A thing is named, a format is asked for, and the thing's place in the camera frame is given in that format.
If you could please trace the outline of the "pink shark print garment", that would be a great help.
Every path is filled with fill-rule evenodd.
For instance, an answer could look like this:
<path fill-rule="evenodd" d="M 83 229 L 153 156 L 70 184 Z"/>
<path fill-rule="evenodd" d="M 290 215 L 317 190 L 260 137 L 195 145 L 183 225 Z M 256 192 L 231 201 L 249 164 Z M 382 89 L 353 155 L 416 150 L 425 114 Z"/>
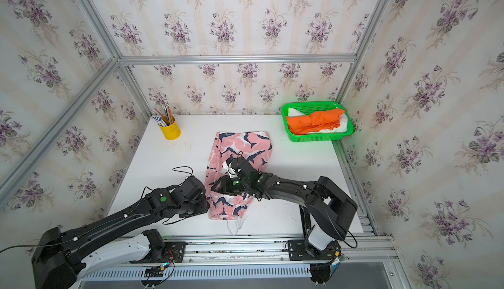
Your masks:
<path fill-rule="evenodd" d="M 209 204 L 208 214 L 212 220 L 226 222 L 228 232 L 233 236 L 238 235 L 242 229 L 248 218 L 248 208 L 255 198 L 249 193 L 225 195 L 219 180 L 237 180 L 231 163 L 239 158 L 244 158 L 257 171 L 263 172 L 271 155 L 272 141 L 266 131 L 218 132 L 215 135 L 204 182 Z"/>

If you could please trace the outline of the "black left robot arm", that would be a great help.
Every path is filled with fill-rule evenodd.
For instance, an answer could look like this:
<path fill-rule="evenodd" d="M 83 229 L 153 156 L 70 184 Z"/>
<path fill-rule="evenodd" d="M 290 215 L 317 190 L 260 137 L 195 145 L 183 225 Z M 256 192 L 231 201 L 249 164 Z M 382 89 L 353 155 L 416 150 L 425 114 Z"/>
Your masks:
<path fill-rule="evenodd" d="M 194 176 L 181 184 L 143 190 L 138 201 L 89 225 L 44 232 L 31 259 L 36 288 L 70 288 L 79 278 L 101 268 L 143 259 L 164 241 L 160 233 L 147 230 L 120 242 L 127 233 L 170 219 L 191 218 L 207 212 L 203 183 Z"/>

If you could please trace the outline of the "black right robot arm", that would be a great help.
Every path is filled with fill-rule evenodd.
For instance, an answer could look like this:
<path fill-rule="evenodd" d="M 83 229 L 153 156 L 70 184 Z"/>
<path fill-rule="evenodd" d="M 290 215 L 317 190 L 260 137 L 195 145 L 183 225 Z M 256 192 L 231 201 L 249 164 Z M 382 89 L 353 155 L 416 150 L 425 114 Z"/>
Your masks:
<path fill-rule="evenodd" d="M 229 158 L 228 174 L 211 185 L 211 190 L 228 196 L 247 196 L 257 200 L 284 200 L 304 207 L 315 220 L 316 227 L 308 243 L 319 251 L 330 242 L 346 241 L 357 213 L 357 203 L 330 178 L 298 181 L 260 172 L 250 161 Z"/>

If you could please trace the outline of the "yellow pencil cup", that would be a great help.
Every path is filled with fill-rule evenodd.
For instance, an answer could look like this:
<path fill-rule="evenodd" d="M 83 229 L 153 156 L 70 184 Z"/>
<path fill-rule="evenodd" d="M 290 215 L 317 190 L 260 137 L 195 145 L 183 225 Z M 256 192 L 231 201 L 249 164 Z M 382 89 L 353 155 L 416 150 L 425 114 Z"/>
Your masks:
<path fill-rule="evenodd" d="M 173 123 L 169 126 L 160 126 L 160 130 L 164 137 L 169 141 L 174 141 L 181 136 L 181 130 L 177 125 L 176 120 L 173 118 Z"/>

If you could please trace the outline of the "colored pencils bundle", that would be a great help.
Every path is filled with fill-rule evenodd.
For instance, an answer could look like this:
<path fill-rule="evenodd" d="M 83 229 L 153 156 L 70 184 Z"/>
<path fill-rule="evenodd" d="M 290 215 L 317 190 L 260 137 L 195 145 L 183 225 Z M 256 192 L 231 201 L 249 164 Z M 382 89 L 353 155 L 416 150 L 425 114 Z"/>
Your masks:
<path fill-rule="evenodd" d="M 158 110 L 158 109 L 154 109 L 154 110 L 158 114 L 160 119 L 164 121 L 164 124 L 166 126 L 171 126 L 175 123 L 175 118 L 173 117 L 171 109 L 168 105 L 163 105 L 161 107 L 161 110 Z"/>

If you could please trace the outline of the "green plastic basket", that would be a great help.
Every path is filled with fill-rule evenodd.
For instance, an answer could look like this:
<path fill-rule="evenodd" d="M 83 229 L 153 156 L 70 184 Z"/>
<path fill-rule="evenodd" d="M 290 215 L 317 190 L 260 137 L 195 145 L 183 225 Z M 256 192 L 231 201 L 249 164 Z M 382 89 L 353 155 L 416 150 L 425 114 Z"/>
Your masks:
<path fill-rule="evenodd" d="M 349 115 L 336 102 L 292 102 L 280 111 L 292 142 L 336 141 L 354 132 Z"/>

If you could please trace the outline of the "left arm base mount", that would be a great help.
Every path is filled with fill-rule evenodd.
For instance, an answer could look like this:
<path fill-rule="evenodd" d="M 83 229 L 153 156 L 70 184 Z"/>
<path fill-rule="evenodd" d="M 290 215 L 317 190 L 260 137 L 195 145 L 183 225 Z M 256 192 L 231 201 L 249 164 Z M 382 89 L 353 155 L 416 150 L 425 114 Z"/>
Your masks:
<path fill-rule="evenodd" d="M 149 251 L 131 264 L 181 263 L 185 250 L 185 242 L 165 241 L 157 229 L 145 230 L 141 233 L 148 241 Z"/>

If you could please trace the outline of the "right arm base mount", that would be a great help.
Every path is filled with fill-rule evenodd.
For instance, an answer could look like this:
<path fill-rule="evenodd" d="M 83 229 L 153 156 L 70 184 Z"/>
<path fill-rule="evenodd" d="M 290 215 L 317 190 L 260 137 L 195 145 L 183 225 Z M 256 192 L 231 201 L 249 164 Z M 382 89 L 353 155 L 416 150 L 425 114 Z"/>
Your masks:
<path fill-rule="evenodd" d="M 327 235 L 308 213 L 299 206 L 303 238 L 288 240 L 285 249 L 290 261 L 332 261 L 340 262 L 344 255 L 336 239 Z"/>

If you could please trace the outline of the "aluminium rail frame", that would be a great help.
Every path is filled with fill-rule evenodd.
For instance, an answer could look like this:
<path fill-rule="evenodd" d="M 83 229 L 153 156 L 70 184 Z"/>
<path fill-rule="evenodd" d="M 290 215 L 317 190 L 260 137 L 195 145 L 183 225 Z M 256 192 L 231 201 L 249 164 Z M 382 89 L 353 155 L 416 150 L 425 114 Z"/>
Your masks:
<path fill-rule="evenodd" d="M 188 239 L 166 270 L 160 263 L 121 264 L 91 273 L 75 288 L 411 288 L 391 241 L 358 236 L 358 248 L 332 242 L 308 254 L 304 240 Z"/>

